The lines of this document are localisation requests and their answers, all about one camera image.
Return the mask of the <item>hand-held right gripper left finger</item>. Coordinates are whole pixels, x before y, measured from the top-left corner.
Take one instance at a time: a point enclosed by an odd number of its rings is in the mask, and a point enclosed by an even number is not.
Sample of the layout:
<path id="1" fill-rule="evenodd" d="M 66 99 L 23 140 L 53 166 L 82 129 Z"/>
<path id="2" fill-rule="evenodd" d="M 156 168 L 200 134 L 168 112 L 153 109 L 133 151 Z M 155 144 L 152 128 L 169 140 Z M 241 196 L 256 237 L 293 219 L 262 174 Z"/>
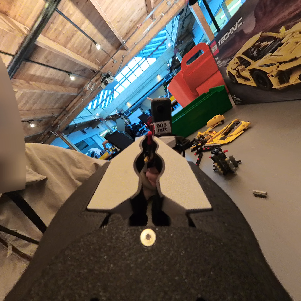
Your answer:
<path id="1" fill-rule="evenodd" d="M 109 165 L 92 196 L 87 210 L 119 214 L 124 219 L 133 214 L 131 200 L 141 191 L 140 173 L 144 168 L 142 142 L 144 137 L 138 137 Z"/>

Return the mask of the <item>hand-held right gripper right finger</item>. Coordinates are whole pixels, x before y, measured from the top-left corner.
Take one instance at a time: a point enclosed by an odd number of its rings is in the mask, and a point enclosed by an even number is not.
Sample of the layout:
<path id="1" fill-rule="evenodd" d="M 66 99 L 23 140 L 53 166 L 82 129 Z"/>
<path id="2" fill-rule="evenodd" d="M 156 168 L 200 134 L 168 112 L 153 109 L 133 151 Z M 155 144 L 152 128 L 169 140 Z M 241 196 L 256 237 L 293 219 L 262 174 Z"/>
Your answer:
<path id="1" fill-rule="evenodd" d="M 205 195 L 189 162 L 158 137 L 156 155 L 162 162 L 162 171 L 157 178 L 157 190 L 163 198 L 162 211 L 170 218 L 187 213 L 211 210 Z"/>

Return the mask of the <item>small black red-pin brick assembly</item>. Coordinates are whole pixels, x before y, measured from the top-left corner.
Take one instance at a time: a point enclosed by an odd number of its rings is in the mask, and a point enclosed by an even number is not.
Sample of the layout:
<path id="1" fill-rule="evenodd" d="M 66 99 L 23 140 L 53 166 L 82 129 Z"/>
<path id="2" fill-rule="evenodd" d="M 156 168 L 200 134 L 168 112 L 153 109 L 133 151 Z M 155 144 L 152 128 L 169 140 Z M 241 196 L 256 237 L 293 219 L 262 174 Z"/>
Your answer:
<path id="1" fill-rule="evenodd" d="M 155 151 L 156 151 L 156 144 L 153 140 L 154 135 L 154 125 L 153 122 L 149 125 L 149 131 L 146 135 L 146 142 L 143 145 L 143 153 L 144 153 L 144 163 L 147 168 L 154 167 L 155 165 Z"/>

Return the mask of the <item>grey black brick chassis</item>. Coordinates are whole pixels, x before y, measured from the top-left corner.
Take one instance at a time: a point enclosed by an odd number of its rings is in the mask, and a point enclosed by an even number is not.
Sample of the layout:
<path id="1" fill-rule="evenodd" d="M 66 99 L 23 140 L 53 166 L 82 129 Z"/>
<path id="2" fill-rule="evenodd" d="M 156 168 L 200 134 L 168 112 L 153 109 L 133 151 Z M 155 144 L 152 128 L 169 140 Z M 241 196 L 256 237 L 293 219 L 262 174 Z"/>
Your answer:
<path id="1" fill-rule="evenodd" d="M 194 155 L 198 156 L 195 165 L 200 166 L 201 159 L 204 152 L 211 151 L 216 147 L 221 147 L 221 144 L 214 143 L 213 138 L 217 135 L 217 132 L 208 129 L 205 132 L 198 132 L 191 142 L 190 150 L 194 152 Z"/>

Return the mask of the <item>grey desk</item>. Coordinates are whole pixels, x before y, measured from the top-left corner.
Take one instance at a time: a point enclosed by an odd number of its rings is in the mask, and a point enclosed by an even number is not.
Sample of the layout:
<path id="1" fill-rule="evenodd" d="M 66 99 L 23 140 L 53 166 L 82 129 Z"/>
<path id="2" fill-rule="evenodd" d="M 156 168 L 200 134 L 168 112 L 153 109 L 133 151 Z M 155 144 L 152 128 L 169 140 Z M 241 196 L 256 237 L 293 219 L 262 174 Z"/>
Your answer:
<path id="1" fill-rule="evenodd" d="M 235 106 L 224 116 L 225 123 L 251 122 L 222 147 L 242 163 L 234 175 L 222 176 L 206 152 L 200 169 L 235 202 L 273 272 L 292 299 L 300 300 L 300 100 Z M 252 190 L 268 197 L 255 197 Z"/>

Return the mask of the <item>person's left hand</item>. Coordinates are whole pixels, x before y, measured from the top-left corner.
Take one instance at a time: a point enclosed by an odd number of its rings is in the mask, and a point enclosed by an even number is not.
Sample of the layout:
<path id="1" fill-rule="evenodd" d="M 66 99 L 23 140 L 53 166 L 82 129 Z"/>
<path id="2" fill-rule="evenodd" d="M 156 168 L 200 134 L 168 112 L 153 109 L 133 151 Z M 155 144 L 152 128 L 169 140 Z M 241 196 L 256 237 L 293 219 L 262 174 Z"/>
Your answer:
<path id="1" fill-rule="evenodd" d="M 160 173 L 156 167 L 151 167 L 146 170 L 146 177 L 153 187 L 156 187 L 156 182 L 159 174 Z"/>

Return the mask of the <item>green plastic bin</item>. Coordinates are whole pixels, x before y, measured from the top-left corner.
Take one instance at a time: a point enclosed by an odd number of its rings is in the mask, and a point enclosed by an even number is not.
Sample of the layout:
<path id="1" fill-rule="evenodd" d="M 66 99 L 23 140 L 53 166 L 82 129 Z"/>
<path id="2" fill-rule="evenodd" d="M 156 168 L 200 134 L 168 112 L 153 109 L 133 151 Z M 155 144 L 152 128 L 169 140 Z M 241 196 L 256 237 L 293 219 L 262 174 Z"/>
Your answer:
<path id="1" fill-rule="evenodd" d="M 232 108 L 224 85 L 210 88 L 172 117 L 172 134 L 188 137 L 216 115 Z"/>

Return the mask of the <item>brick engine assembly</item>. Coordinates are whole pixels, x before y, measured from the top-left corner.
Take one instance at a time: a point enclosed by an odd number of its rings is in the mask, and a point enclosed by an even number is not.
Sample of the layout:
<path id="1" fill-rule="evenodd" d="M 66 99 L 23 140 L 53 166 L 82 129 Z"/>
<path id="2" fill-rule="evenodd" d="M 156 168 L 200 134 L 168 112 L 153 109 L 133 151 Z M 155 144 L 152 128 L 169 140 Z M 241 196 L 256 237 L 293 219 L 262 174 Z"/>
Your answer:
<path id="1" fill-rule="evenodd" d="M 242 163 L 241 160 L 236 160 L 233 155 L 227 156 L 228 150 L 222 150 L 220 147 L 215 147 L 211 150 L 209 157 L 213 161 L 213 170 L 220 175 L 234 174 L 237 168 Z"/>

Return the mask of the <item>red plastic bin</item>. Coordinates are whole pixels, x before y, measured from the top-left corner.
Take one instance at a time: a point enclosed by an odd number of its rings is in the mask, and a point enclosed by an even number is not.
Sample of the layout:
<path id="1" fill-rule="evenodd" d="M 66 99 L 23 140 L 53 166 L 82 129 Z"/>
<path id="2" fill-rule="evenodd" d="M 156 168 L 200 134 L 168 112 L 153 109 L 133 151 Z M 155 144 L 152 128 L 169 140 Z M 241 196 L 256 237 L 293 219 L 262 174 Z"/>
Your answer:
<path id="1" fill-rule="evenodd" d="M 206 43 L 194 46 L 181 61 L 181 70 L 175 75 L 168 90 L 184 108 L 210 88 L 225 85 L 216 61 Z"/>

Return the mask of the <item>yellow brick car body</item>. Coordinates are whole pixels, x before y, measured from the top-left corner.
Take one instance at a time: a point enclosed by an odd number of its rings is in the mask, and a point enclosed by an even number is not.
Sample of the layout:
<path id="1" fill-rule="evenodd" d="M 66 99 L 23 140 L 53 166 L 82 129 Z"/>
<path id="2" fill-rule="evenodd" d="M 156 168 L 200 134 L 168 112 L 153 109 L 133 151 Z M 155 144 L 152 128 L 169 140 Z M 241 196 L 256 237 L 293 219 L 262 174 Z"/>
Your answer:
<path id="1" fill-rule="evenodd" d="M 231 123 L 221 129 L 219 132 L 215 133 L 212 138 L 210 138 L 205 145 L 220 144 L 226 145 L 234 141 L 245 130 L 249 128 L 251 122 L 242 121 L 240 119 L 234 119 Z"/>

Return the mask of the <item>person's beige shirt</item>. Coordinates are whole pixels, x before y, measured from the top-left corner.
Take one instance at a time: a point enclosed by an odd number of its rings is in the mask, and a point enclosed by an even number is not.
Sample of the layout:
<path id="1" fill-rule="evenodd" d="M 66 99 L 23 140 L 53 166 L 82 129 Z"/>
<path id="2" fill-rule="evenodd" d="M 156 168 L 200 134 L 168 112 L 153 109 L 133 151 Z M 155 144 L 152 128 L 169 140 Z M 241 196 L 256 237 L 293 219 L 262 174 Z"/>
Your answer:
<path id="1" fill-rule="evenodd" d="M 4 300 L 32 261 L 43 233 L 68 197 L 37 185 L 1 195 L 0 294 Z"/>

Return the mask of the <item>dark car set box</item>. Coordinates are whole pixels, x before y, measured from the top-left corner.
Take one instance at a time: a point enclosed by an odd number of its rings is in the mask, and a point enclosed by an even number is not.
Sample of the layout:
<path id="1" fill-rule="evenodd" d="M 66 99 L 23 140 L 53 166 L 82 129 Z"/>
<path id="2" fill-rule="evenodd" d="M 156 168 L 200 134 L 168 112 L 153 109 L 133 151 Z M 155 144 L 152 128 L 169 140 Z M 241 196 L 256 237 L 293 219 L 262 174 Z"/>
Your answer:
<path id="1" fill-rule="evenodd" d="M 301 99 L 301 1 L 248 0 L 210 43 L 236 105 Z"/>

